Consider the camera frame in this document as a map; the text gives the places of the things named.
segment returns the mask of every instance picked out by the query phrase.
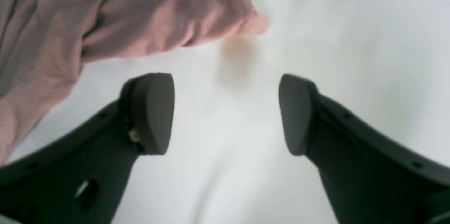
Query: small hole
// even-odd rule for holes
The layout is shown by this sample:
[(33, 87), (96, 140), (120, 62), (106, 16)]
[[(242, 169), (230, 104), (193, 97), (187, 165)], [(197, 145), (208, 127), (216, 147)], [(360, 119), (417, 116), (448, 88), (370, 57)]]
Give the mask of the small hole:
[(36, 169), (39, 167), (39, 164), (37, 162), (33, 162), (27, 166), (25, 166), (25, 168), (29, 171), (32, 171), (33, 169)]
[(95, 201), (99, 186), (94, 180), (84, 181), (75, 193), (75, 202), (80, 208), (87, 208)]
[(423, 168), (423, 165), (418, 162), (413, 162), (413, 167), (414, 168)]

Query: black bracket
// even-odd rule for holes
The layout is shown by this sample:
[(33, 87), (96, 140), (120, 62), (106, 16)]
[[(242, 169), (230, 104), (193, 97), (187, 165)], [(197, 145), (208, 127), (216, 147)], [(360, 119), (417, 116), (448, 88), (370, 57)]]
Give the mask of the black bracket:
[(339, 223), (450, 223), (449, 168), (383, 136), (309, 80), (284, 75), (279, 102), (288, 149), (317, 166)]
[(164, 155), (171, 75), (128, 81), (119, 100), (44, 149), (0, 168), (0, 214), (22, 224), (109, 224), (140, 155)]

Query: pink cloth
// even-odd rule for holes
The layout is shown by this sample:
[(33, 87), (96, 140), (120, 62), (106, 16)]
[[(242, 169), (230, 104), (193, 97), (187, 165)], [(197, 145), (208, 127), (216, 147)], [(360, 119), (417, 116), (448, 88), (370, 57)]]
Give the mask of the pink cloth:
[(83, 64), (267, 27), (251, 0), (0, 0), (0, 163)]

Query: white surface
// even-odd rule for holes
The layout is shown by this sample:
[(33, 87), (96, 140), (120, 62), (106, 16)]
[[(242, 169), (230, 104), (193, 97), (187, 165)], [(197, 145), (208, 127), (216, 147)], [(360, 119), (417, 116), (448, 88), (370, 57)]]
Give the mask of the white surface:
[(272, 21), (262, 37), (88, 65), (10, 160), (75, 128), (129, 78), (169, 72), (169, 151), (136, 162), (114, 224), (336, 223), (316, 168), (284, 143), (278, 82), (295, 73), (450, 165), (450, 0), (254, 1)]

